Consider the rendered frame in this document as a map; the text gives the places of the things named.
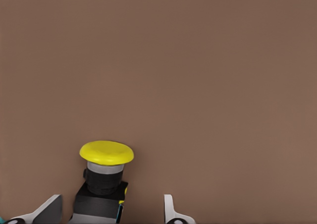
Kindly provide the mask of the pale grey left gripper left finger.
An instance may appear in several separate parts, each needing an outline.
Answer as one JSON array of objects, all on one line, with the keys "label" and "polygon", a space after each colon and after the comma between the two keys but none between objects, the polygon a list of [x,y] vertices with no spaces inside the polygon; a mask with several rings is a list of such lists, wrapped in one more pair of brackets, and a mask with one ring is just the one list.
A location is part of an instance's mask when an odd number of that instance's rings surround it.
[{"label": "pale grey left gripper left finger", "polygon": [[35,211],[13,217],[4,224],[59,224],[62,218],[62,195],[55,194]]}]

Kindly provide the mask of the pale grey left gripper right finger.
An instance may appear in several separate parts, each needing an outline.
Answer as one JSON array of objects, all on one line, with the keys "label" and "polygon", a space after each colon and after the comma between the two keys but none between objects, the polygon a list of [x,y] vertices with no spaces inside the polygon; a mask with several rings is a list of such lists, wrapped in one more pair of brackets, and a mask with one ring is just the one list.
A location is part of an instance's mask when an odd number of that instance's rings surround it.
[{"label": "pale grey left gripper right finger", "polygon": [[196,221],[187,215],[180,214],[174,209],[171,194],[164,194],[164,223],[165,224],[196,224]]}]

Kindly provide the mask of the yellow mushroom push button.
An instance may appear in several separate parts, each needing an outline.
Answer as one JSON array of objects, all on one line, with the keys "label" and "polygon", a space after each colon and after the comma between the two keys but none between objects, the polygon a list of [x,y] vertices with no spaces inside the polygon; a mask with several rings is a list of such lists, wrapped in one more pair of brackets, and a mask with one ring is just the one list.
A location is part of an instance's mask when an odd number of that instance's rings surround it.
[{"label": "yellow mushroom push button", "polygon": [[114,141],[93,141],[79,154],[87,166],[68,224],[120,223],[128,187],[122,177],[125,164],[134,159],[133,150]]}]

